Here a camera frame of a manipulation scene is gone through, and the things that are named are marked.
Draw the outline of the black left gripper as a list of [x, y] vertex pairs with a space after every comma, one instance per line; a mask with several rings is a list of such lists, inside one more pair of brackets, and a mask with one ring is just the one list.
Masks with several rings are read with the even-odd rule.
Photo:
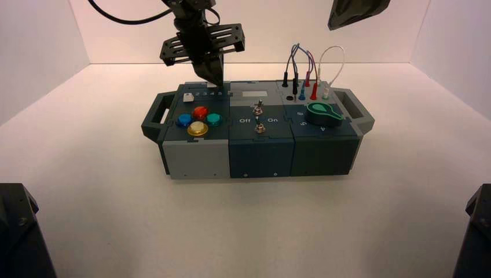
[[[163, 42], [160, 59], [167, 66], [191, 61], [196, 75], [217, 86], [223, 85], [223, 57], [245, 51], [241, 24], [210, 23], [206, 11], [213, 13], [215, 1], [164, 1], [175, 16], [176, 36]], [[205, 60], [217, 56], [213, 61]]]

